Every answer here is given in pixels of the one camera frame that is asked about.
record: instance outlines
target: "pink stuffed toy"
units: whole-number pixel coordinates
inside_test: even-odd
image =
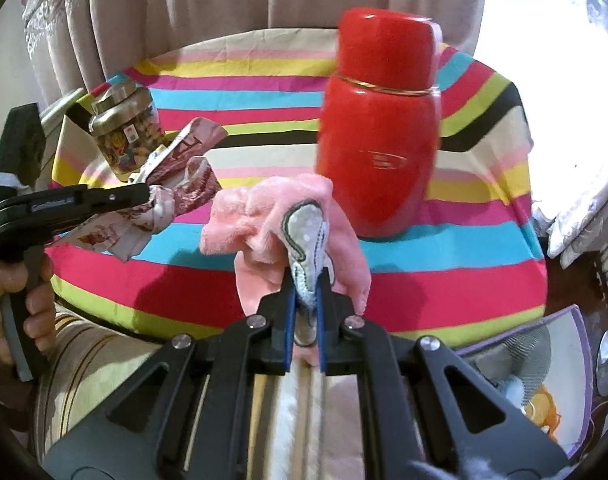
[[[328,267],[335,292],[346,294],[358,314],[366,308],[370,271],[346,215],[332,198],[333,183],[317,174],[274,176],[251,189],[223,189],[202,229],[203,254],[237,252],[239,299],[248,316],[260,299],[280,289],[290,266],[300,314],[296,342],[314,343],[316,280]],[[307,353],[309,360],[317,357]]]

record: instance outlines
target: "red vacuum flask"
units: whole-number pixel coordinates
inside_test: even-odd
[[[342,17],[316,171],[333,181],[359,237],[404,232],[424,199],[440,140],[441,38],[439,26],[403,12],[357,8]]]

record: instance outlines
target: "silver bolt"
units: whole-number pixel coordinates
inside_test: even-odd
[[[436,337],[428,335],[420,339],[420,346],[427,352],[432,352],[442,346],[442,343]]]
[[[266,318],[264,316],[260,316],[259,314],[253,314],[246,318],[246,324],[249,328],[262,328],[266,326]]]
[[[191,345],[191,336],[188,334],[178,334],[171,339],[171,344],[177,350],[188,348]]]
[[[358,316],[357,314],[355,314],[354,316],[347,317],[344,320],[344,324],[347,326],[347,328],[350,328],[351,330],[357,330],[364,326],[365,321],[362,316]]]

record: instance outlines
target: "wooden floor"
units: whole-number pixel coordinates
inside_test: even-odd
[[[548,300],[546,314],[551,314],[571,304],[580,307],[589,336],[593,360],[604,331],[608,328],[608,291],[598,264],[597,253],[582,254],[570,267],[563,269],[559,259],[546,260],[548,270]],[[593,397],[593,409],[608,397]],[[602,434],[608,405],[593,413],[594,429],[589,427],[586,449],[591,450]]]

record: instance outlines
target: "striped tablecloth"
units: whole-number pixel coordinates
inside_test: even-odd
[[[207,156],[223,187],[311,171],[334,30],[260,30],[204,41],[125,74],[150,88],[167,131],[195,116],[229,136]],[[124,77],[117,75],[113,81]],[[361,242],[372,272],[366,316],[408,337],[479,341],[543,314],[546,270],[529,224],[532,147],[514,85],[443,46],[442,145],[417,225]],[[92,140],[63,134],[55,185],[115,186]],[[199,253],[209,206],[180,216],[127,264],[70,246],[50,250],[56,292],[138,333],[206,336],[242,316],[233,255]]]

